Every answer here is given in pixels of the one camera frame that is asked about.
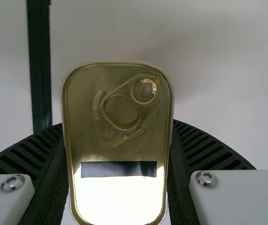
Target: screw head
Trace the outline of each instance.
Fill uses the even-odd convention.
[[[5,193],[13,192],[15,190],[18,190],[24,184],[24,182],[24,176],[19,174],[12,175],[2,182],[0,189]]]
[[[196,181],[203,187],[214,188],[218,184],[217,177],[210,171],[199,171],[195,178]]]

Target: can lid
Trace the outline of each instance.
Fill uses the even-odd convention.
[[[141,62],[92,62],[62,86],[70,204],[79,224],[158,224],[166,209],[172,90]]]

